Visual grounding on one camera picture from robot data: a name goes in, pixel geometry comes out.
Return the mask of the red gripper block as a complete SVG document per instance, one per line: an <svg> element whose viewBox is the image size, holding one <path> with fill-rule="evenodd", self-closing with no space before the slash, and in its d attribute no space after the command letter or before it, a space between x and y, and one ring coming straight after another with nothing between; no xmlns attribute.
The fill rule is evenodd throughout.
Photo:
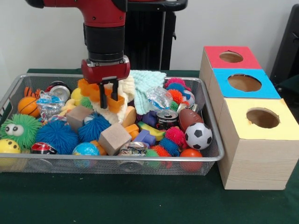
<svg viewBox="0 0 299 224"><path fill-rule="evenodd" d="M123 58L117 62L93 62L89 59L84 59L81 62L81 70L84 79L89 84L99 83L100 107L102 109L107 109L107 96L102 82L113 79L111 99L118 101L118 80L128 77L130 72L130 61L127 56L123 56Z"/></svg>

